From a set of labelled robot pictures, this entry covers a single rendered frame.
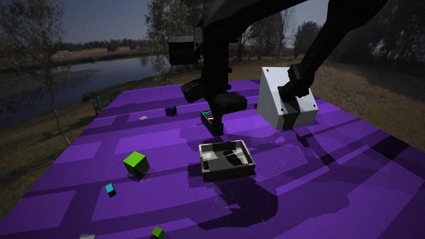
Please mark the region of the teal cube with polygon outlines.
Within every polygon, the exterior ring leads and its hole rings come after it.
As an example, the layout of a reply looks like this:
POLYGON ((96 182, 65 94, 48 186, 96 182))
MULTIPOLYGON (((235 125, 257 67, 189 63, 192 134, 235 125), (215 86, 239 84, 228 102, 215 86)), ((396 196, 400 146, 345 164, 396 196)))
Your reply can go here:
POLYGON ((116 193, 115 188, 112 186, 111 183, 105 186, 105 188, 107 189, 107 192, 110 196, 116 193))

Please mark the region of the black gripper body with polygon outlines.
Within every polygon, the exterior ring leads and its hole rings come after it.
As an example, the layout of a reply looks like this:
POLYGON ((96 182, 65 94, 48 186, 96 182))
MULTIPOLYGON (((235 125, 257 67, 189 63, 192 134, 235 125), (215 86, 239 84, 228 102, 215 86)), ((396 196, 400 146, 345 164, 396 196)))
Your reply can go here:
POLYGON ((238 92, 228 92, 231 85, 228 84, 228 75, 232 73, 229 64, 207 65, 201 67, 202 72, 212 79, 214 88, 214 106, 223 115, 246 110, 247 99, 238 92))

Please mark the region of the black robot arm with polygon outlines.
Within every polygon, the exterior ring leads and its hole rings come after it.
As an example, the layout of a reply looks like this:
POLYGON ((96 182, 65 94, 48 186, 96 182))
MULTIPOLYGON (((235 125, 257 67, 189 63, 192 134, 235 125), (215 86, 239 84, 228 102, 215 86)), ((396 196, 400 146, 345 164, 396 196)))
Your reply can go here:
MULTIPOLYGON (((173 65, 229 63, 229 43, 238 43, 249 26, 307 0, 218 0, 208 4, 194 36, 168 37, 169 61, 173 65)), ((327 19, 301 63, 291 64, 290 81, 277 89, 283 102, 295 101, 309 94, 315 72, 346 34, 364 26, 384 7, 387 0, 329 0, 327 19)), ((181 86, 188 103, 208 94, 214 97, 212 79, 201 78, 181 86)))

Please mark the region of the green cube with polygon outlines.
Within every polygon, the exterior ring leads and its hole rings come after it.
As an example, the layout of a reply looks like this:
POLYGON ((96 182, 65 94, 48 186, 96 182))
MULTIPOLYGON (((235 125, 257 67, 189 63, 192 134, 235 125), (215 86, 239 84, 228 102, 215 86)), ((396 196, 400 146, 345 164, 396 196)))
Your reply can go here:
POLYGON ((123 162, 128 172, 138 178, 140 178, 150 167, 147 157, 136 151, 123 160, 123 162))
POLYGON ((155 229, 153 230, 153 232, 151 233, 156 239, 163 239, 165 237, 165 232, 163 231, 163 229, 159 228, 159 227, 155 227, 155 229))

